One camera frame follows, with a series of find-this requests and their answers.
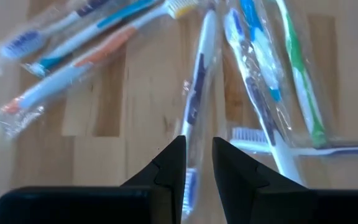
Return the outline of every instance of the green and white toothbrush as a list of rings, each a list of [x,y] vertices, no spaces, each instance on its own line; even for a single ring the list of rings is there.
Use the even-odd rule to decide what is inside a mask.
[[[284,0],[276,0],[280,9],[285,29],[285,42],[290,58],[296,94],[301,106],[303,117],[311,135],[314,147],[320,147],[327,143],[326,131],[321,119],[316,97],[313,92],[310,76],[303,63],[303,57],[299,38],[288,13]]]

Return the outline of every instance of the wooden surface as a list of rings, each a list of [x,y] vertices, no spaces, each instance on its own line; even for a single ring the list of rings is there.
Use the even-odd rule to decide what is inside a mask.
[[[333,138],[358,141],[358,1],[291,2],[305,11],[316,74],[330,86]],[[0,0],[0,37],[48,3]],[[152,24],[168,28],[145,43],[150,34],[131,40],[115,61],[51,105],[16,141],[0,141],[0,195],[25,185],[119,185],[145,166],[178,134],[183,84],[191,81],[200,21],[194,13],[180,22]],[[202,133],[200,197],[188,223],[225,223],[213,177],[212,136],[226,137],[231,124],[259,127],[225,43],[214,77]],[[0,77],[0,105],[34,82],[19,67]],[[299,132],[305,136],[302,125]],[[258,159],[275,167],[271,157]],[[358,188],[357,156],[301,158],[300,167],[311,187]]]

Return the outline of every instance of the purple toothbrush handle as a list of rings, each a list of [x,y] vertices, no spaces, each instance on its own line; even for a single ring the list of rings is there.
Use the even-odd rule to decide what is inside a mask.
[[[273,116],[270,112],[269,106],[267,106],[265,98],[262,96],[258,86],[256,85],[253,77],[247,77],[245,80],[246,88],[248,91],[249,98],[254,105],[255,110],[261,115],[262,122],[266,127],[266,132],[272,144],[275,145],[275,139],[273,131],[277,129],[277,125],[273,120]]]
[[[108,1],[110,0],[90,0],[86,5],[81,7],[81,9],[77,9],[77,14],[80,17],[84,17],[99,8],[100,6],[104,5]]]
[[[188,109],[185,114],[187,123],[195,125],[200,109],[201,95],[203,93],[204,81],[206,76],[206,68],[204,68],[204,54],[200,55],[198,62],[197,78],[194,84],[194,90],[191,92],[190,99],[188,101]]]

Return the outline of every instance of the toothbrush head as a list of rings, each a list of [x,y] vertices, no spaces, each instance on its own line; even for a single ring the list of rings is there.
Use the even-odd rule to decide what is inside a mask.
[[[28,30],[0,45],[0,56],[8,59],[21,59],[39,50],[47,41],[38,30]]]
[[[262,130],[246,127],[232,129],[230,144],[245,152],[270,153],[269,142]]]
[[[244,30],[241,27],[238,12],[231,8],[227,15],[224,16],[224,34],[226,40],[232,45],[238,45],[246,39]]]
[[[167,0],[168,12],[172,18],[178,19],[200,5],[199,0]]]
[[[198,186],[197,169],[186,169],[185,193],[183,195],[182,220],[192,213],[196,202],[196,191]]]

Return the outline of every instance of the blue toothbrush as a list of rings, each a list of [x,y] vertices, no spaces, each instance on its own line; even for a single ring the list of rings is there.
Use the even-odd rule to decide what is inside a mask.
[[[260,72],[269,87],[271,96],[276,102],[279,102],[282,100],[282,95],[278,81],[280,71],[280,68],[277,67],[278,60],[275,59],[271,43],[264,33],[253,0],[240,0],[240,4],[249,26],[250,40],[255,50]]]

